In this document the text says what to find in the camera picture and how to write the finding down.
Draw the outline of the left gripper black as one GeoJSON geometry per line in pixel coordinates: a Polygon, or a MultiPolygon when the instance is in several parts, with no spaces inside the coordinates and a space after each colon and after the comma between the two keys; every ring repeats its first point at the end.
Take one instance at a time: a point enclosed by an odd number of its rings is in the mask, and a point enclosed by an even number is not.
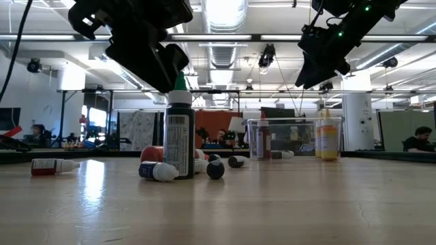
{"type": "Polygon", "coordinates": [[[161,93],[171,91],[176,79],[189,64],[177,44],[166,49],[169,28],[193,19],[189,0],[74,0],[68,20],[79,34],[95,39],[95,31],[112,31],[106,54],[161,93]],[[126,31],[134,33],[117,33],[126,31]]]}

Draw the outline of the orange-yellow squeeze bottle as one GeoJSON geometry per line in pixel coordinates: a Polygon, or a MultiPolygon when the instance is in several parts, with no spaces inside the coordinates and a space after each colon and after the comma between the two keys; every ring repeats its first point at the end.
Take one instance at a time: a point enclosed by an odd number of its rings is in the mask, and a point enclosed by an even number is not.
{"type": "Polygon", "coordinates": [[[315,122],[315,156],[317,158],[321,157],[321,125],[322,125],[322,119],[324,117],[324,113],[320,111],[319,113],[319,120],[315,122]]]}

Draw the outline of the large yellow food coloring bottle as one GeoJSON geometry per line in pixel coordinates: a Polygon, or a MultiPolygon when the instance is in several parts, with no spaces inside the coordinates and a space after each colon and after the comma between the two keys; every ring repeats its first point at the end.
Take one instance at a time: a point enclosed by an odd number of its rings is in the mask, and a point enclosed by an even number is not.
{"type": "Polygon", "coordinates": [[[339,130],[336,120],[330,116],[330,111],[326,109],[324,119],[320,127],[320,152],[323,161],[336,161],[339,151],[339,130]]]}

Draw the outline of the large dark red bottle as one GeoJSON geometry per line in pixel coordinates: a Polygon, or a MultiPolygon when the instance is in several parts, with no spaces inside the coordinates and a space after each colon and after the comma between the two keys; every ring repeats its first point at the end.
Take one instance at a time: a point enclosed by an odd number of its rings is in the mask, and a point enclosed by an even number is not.
{"type": "Polygon", "coordinates": [[[256,129],[256,150],[257,158],[259,159],[270,159],[270,129],[269,122],[266,119],[265,113],[261,111],[261,118],[257,123],[256,129]]]}

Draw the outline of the large green food coloring bottle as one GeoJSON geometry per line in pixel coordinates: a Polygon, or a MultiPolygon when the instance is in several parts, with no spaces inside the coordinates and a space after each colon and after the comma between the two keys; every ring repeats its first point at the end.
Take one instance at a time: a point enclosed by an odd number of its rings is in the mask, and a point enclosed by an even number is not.
{"type": "Polygon", "coordinates": [[[168,93],[163,124],[163,159],[178,170],[179,180],[194,176],[195,111],[191,107],[192,94],[181,71],[174,89],[168,93]]]}

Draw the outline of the large red orange-tip bottle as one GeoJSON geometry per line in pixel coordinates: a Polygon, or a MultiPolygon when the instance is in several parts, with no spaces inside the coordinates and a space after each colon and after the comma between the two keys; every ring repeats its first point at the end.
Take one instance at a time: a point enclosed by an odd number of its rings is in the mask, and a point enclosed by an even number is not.
{"type": "MultiPolygon", "coordinates": [[[[163,150],[164,150],[163,146],[148,146],[148,147],[146,147],[140,155],[140,162],[144,162],[144,161],[163,162],[164,161],[163,150]]],[[[195,149],[194,158],[208,160],[209,156],[207,154],[205,154],[202,150],[195,149]]]]}

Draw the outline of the small dark blue dropper bottle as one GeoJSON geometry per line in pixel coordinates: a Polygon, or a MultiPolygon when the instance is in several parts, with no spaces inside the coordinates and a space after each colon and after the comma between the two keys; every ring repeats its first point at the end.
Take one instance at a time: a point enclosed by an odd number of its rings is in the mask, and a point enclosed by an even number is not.
{"type": "Polygon", "coordinates": [[[231,168],[241,168],[249,162],[249,159],[244,156],[230,156],[228,158],[228,165],[231,168]]]}

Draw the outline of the small red dropper bottle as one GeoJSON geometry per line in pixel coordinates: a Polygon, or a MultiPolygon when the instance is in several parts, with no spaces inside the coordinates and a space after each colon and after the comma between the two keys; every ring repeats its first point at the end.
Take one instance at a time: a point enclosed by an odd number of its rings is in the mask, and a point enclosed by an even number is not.
{"type": "Polygon", "coordinates": [[[32,176],[51,176],[72,172],[80,164],[70,159],[33,159],[31,162],[32,176]]]}

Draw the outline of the black monitor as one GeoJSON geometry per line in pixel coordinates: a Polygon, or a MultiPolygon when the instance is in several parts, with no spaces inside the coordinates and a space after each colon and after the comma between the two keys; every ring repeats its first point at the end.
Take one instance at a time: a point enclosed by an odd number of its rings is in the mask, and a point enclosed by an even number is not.
{"type": "Polygon", "coordinates": [[[261,107],[260,110],[264,118],[294,118],[295,117],[294,109],[261,107]]]}

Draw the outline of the white round column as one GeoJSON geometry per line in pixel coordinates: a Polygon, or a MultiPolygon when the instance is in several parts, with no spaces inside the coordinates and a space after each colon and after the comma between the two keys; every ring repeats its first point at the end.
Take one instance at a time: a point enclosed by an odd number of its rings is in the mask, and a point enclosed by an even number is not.
{"type": "Polygon", "coordinates": [[[342,96],[345,151],[374,149],[371,73],[368,69],[343,76],[342,96]]]}

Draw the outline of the patterned grey curtain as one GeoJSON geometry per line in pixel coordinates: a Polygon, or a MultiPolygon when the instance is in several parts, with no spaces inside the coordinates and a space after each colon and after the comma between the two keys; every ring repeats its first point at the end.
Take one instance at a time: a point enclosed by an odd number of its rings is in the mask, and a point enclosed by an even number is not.
{"type": "Polygon", "coordinates": [[[129,143],[120,143],[121,151],[142,151],[153,144],[155,114],[143,111],[120,113],[120,137],[129,143]]]}

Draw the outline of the white shade lamp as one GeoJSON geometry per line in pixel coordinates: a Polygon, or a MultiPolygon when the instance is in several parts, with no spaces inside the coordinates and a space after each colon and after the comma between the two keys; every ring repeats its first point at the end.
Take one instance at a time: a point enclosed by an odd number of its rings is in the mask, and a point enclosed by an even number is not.
{"type": "Polygon", "coordinates": [[[237,148],[242,148],[246,134],[246,122],[244,118],[233,116],[231,118],[228,131],[235,134],[235,144],[237,148]]]}

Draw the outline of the black overhead frame beam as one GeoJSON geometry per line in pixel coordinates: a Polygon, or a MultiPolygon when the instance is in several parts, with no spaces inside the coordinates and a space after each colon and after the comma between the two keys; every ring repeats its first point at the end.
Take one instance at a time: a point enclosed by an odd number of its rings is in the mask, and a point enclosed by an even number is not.
{"type": "MultiPolygon", "coordinates": [[[[105,42],[111,35],[96,35],[89,39],[73,34],[22,34],[23,42],[105,42]]],[[[168,34],[163,42],[299,42],[298,34],[168,34]]],[[[362,43],[436,43],[436,35],[367,35],[362,43]]]]}

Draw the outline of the silver ventilation duct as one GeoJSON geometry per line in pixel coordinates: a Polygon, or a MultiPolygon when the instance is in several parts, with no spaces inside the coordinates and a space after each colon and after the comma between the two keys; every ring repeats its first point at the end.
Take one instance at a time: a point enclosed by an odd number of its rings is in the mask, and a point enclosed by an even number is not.
{"type": "MultiPolygon", "coordinates": [[[[248,0],[201,0],[204,31],[208,34],[235,34],[244,29],[248,0]]],[[[229,43],[213,45],[208,50],[212,71],[209,79],[216,86],[229,85],[234,77],[238,47],[229,43]]]]}

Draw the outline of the dark wall monitor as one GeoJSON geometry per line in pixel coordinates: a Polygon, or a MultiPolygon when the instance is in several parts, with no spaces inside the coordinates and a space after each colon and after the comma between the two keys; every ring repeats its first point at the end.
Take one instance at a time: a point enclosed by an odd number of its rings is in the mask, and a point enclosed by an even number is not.
{"type": "Polygon", "coordinates": [[[0,108],[0,131],[9,131],[19,125],[21,108],[0,108]]]}

